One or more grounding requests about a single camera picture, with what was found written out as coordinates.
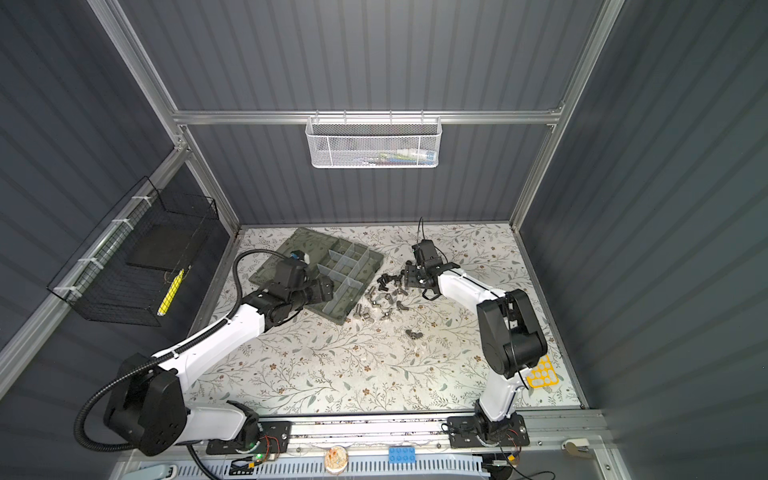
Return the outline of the green compartment organizer box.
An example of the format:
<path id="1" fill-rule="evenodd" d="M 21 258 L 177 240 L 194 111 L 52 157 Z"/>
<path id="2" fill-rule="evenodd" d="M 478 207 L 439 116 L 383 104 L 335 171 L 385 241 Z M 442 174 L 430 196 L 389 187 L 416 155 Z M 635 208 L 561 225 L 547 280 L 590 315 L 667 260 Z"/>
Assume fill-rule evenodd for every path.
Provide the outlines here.
<path id="1" fill-rule="evenodd" d="M 307 309 L 338 325 L 346 321 L 384 262 L 384 255 L 371 247 L 304 227 L 277 251 L 285 255 L 304 252 L 309 256 L 309 278 L 326 275 L 333 281 L 333 298 Z"/>

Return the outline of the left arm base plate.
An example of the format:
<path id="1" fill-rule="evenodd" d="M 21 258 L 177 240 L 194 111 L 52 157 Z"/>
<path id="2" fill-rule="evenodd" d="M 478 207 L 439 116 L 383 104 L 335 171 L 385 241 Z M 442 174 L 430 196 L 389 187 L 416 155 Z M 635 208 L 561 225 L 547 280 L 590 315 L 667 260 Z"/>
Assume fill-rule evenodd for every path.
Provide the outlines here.
<path id="1" fill-rule="evenodd" d="M 233 440 L 211 440 L 208 455 L 278 455 L 287 450 L 293 424 L 289 421 L 260 421 L 246 424 Z"/>

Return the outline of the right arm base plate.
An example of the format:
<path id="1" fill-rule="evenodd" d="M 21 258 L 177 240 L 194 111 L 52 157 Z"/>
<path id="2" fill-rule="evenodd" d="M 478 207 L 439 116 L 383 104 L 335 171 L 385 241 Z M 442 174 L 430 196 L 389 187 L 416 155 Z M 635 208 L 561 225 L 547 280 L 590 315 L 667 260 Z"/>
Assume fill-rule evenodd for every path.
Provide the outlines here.
<path id="1" fill-rule="evenodd" d="M 454 449 L 499 446 L 520 449 L 530 445 L 528 429 L 518 412 L 498 422 L 485 420 L 480 414 L 451 416 L 441 424 L 441 431 Z"/>

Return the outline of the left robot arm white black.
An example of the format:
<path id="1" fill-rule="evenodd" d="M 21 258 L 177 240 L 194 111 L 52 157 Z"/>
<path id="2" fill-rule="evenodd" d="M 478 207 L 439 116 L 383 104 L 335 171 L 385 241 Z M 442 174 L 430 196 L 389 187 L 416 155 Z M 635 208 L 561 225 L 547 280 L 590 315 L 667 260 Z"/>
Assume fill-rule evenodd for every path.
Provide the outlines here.
<path id="1" fill-rule="evenodd" d="M 295 256 L 280 259 L 272 280 L 240 294 L 223 319 L 150 357 L 136 355 L 125 361 L 118 383 L 108 392 L 105 426 L 128 448 L 147 456 L 177 444 L 213 440 L 229 442 L 242 452 L 258 448 L 259 417 L 251 408 L 234 400 L 222 406 L 195 405 L 185 394 L 241 345 L 333 296 L 331 278 L 310 273 L 308 264 Z"/>

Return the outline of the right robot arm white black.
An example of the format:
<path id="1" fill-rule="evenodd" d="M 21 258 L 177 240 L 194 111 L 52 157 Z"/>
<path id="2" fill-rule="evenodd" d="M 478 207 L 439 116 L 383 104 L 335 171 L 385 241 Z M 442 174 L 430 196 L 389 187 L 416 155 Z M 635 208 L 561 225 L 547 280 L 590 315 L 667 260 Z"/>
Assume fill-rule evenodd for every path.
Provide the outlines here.
<path id="1" fill-rule="evenodd" d="M 548 343 L 528 295 L 521 289 L 503 291 L 471 277 L 453 262 L 445 262 L 431 240 L 412 246 L 415 259 L 404 267 L 405 285 L 431 300 L 446 297 L 476 315 L 482 353 L 490 371 L 475 402 L 469 428 L 450 427 L 486 443 L 513 440 L 530 443 L 524 420 L 514 399 L 526 388 L 526 372 L 548 354 Z"/>

